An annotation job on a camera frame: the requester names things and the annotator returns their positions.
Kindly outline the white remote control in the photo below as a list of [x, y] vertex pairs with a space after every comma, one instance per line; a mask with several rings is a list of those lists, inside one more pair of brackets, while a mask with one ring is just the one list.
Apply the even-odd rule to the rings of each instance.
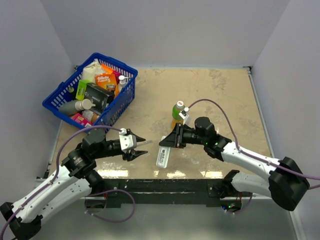
[[157, 159], [156, 159], [156, 166], [159, 168], [165, 169], [169, 162], [170, 153], [171, 153], [170, 147], [160, 146]]

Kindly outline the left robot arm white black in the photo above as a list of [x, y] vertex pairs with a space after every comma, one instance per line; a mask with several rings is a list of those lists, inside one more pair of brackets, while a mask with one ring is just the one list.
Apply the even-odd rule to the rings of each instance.
[[6, 220], [4, 228], [10, 228], [16, 240], [29, 240], [42, 227], [45, 218], [53, 215], [75, 200], [88, 195], [99, 196], [107, 190], [102, 176], [95, 170], [97, 159], [122, 156], [133, 161], [145, 154], [135, 150], [145, 138], [137, 136], [129, 128], [115, 128], [118, 139], [107, 140], [110, 126], [86, 128], [87, 136], [63, 161], [56, 161], [56, 170], [32, 192], [16, 202], [5, 202], [0, 212]]

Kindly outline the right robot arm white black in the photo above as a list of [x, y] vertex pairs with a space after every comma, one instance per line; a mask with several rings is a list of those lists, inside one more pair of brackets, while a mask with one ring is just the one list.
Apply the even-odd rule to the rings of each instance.
[[236, 142], [217, 133], [208, 117], [198, 117], [195, 127], [177, 123], [172, 132], [159, 142], [161, 147], [183, 149], [188, 144], [202, 145], [213, 159], [231, 163], [250, 174], [231, 170], [213, 190], [220, 198], [238, 193], [258, 194], [271, 198], [278, 206], [293, 211], [310, 188], [296, 162], [285, 157], [276, 159], [242, 150]]

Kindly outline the orange juice bottle green label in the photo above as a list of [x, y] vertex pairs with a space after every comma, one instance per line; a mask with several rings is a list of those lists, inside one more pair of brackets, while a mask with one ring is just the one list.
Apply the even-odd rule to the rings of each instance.
[[171, 121], [171, 129], [173, 130], [176, 124], [183, 124], [184, 119], [179, 115], [182, 110], [184, 110], [185, 105], [184, 102], [179, 100], [172, 108], [172, 121]]

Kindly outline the blue plastic basket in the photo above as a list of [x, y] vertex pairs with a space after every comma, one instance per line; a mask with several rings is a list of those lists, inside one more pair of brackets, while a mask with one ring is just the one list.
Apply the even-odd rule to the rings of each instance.
[[135, 98], [136, 77], [138, 76], [138, 71], [120, 60], [110, 56], [105, 56], [98, 52], [94, 52], [82, 64], [78, 65], [74, 73], [67, 80], [61, 82], [58, 87], [42, 102], [42, 106], [52, 112], [53, 115], [78, 129], [83, 129], [84, 127], [72, 120], [70, 117], [59, 112], [59, 107], [72, 100], [72, 96], [68, 92], [68, 88], [78, 88], [78, 83], [82, 77], [83, 68], [93, 62], [95, 59], [97, 59], [100, 63], [118, 71], [121, 75], [128, 77], [128, 80], [115, 100], [109, 104], [100, 118], [93, 123], [94, 126], [113, 126]]

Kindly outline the amber bottle white label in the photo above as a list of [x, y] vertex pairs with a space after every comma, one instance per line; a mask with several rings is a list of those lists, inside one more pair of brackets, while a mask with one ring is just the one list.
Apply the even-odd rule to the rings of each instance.
[[84, 110], [82, 112], [82, 116], [92, 124], [94, 124], [100, 117], [99, 114], [93, 112], [92, 110]]

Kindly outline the black product box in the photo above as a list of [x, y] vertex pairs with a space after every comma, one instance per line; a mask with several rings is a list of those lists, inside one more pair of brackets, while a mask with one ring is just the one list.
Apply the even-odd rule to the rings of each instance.
[[90, 82], [86, 84], [84, 98], [95, 104], [92, 108], [96, 113], [102, 114], [114, 100], [115, 93]]

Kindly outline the pink product box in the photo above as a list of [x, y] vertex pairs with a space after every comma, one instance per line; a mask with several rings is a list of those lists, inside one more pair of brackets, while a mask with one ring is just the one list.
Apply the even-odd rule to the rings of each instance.
[[80, 124], [83, 127], [92, 126], [91, 122], [88, 121], [85, 117], [83, 117], [80, 113], [76, 113], [70, 117], [74, 122]]

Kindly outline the white pump bottle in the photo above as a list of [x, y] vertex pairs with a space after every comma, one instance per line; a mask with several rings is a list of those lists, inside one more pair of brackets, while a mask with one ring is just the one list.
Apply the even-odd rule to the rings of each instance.
[[127, 82], [128, 82], [128, 77], [127, 76], [124, 76], [124, 75], [120, 75], [118, 77], [118, 91], [121, 92], [122, 89], [126, 86]]

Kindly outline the orange razor blade package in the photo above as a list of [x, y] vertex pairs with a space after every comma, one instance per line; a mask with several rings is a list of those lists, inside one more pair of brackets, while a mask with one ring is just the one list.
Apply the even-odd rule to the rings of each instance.
[[117, 97], [119, 94], [118, 83], [116, 76], [113, 73], [103, 73], [95, 76], [96, 84], [110, 92], [114, 93], [114, 96]]

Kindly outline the grey bottle beige cap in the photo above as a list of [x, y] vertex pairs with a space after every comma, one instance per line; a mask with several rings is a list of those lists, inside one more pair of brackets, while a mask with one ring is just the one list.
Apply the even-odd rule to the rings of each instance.
[[96, 105], [89, 99], [72, 100], [59, 107], [58, 111], [66, 116], [72, 116], [84, 110], [90, 110]]

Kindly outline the lime green box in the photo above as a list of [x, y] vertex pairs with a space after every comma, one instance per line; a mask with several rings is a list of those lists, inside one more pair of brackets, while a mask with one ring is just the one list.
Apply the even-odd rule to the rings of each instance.
[[78, 86], [77, 86], [77, 91], [76, 91], [76, 95], [75, 98], [79, 101], [84, 100], [85, 98], [85, 92], [87, 89], [87, 84], [90, 84], [91, 81], [90, 80], [85, 80], [85, 79], [81, 79], [78, 82]]

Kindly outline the beige cloth bag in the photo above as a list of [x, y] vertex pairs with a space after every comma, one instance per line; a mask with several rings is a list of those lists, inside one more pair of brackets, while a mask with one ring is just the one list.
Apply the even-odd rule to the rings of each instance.
[[98, 59], [95, 58], [93, 62], [83, 68], [81, 79], [83, 81], [89, 81], [95, 84], [96, 76], [102, 75], [104, 73], [106, 73], [106, 71], [99, 63]]

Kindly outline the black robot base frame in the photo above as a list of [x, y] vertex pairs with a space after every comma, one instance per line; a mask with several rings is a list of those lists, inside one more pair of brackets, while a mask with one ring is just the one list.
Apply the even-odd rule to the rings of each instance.
[[249, 197], [248, 192], [238, 192], [231, 186], [232, 170], [225, 178], [204, 179], [104, 179], [99, 187], [91, 190], [87, 199], [99, 202], [106, 208], [119, 208], [123, 204], [150, 205], [205, 205], [222, 207], [235, 203], [241, 207], [240, 198]]

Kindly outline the aluminium table edge rail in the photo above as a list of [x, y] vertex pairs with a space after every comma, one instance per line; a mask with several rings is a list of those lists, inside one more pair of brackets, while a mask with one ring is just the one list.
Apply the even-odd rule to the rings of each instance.
[[263, 115], [263, 112], [262, 112], [262, 109], [261, 109], [260, 101], [259, 101], [259, 98], [258, 98], [258, 94], [257, 94], [256, 88], [255, 88], [255, 85], [254, 85], [254, 81], [253, 81], [253, 75], [252, 75], [252, 68], [253, 67], [252, 66], [243, 66], [242, 68], [245, 69], [246, 72], [247, 72], [247, 75], [248, 75], [248, 78], [249, 78], [249, 81], [250, 81], [250, 84], [251, 84], [251, 88], [252, 88], [252, 91], [253, 91], [254, 99], [255, 99], [255, 102], [256, 102], [256, 105], [257, 105], [259, 117], [260, 117], [260, 120], [261, 120], [261, 123], [262, 123], [262, 128], [263, 128], [264, 135], [265, 135], [265, 138], [266, 138], [268, 150], [269, 150], [270, 156], [274, 158], [275, 157], [274, 150], [273, 150], [273, 147], [272, 147], [272, 144], [271, 144], [271, 141], [270, 141], [270, 136], [269, 136], [268, 129], [267, 129], [267, 126], [266, 126], [265, 118], [264, 118], [264, 115]]

